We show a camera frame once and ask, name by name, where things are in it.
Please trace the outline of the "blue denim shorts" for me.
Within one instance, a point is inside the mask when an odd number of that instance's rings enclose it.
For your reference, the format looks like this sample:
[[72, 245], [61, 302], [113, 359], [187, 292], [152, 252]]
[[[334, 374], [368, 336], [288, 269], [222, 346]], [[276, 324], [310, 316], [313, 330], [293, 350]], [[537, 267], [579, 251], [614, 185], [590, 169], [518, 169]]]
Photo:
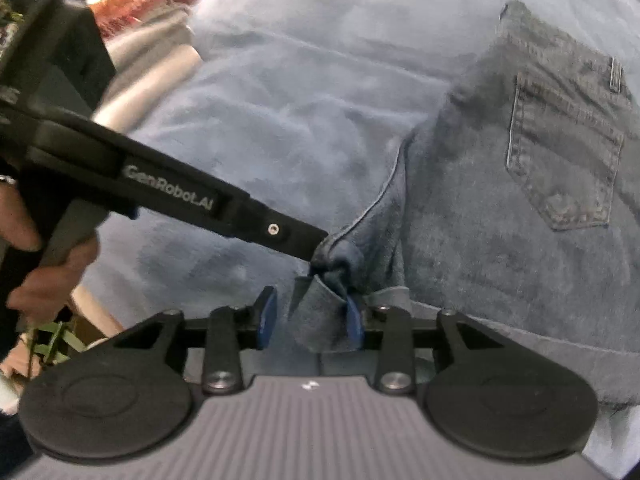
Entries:
[[352, 348], [347, 298], [478, 318], [639, 400], [639, 107], [617, 58], [521, 1], [401, 143], [359, 218], [314, 253], [288, 314], [313, 352]]

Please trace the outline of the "folded grey clothes stack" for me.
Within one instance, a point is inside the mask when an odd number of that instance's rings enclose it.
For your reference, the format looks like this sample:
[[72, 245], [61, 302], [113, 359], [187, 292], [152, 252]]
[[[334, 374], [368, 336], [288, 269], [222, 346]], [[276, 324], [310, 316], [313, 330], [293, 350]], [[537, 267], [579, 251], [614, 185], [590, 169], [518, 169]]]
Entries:
[[189, 18], [188, 6], [165, 6], [107, 41], [116, 75], [92, 115], [94, 122], [130, 133], [164, 96], [194, 75], [203, 60], [193, 47]]

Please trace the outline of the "blue plush blanket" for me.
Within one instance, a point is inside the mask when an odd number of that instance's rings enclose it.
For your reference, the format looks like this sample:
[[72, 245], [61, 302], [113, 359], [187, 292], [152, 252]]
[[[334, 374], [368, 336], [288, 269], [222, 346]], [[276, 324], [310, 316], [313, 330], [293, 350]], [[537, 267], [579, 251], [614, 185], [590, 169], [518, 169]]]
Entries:
[[[329, 236], [381, 192], [410, 133], [495, 40], [512, 0], [201, 0], [203, 63], [134, 138], [235, 184]], [[617, 58], [639, 106], [639, 0], [518, 0]], [[279, 327], [247, 375], [372, 375], [370, 352], [313, 352], [288, 327], [311, 263], [142, 211], [104, 223], [85, 289], [125, 326], [168, 308], [200, 318], [280, 295]], [[621, 477], [639, 457], [639, 400], [604, 403], [590, 460]]]

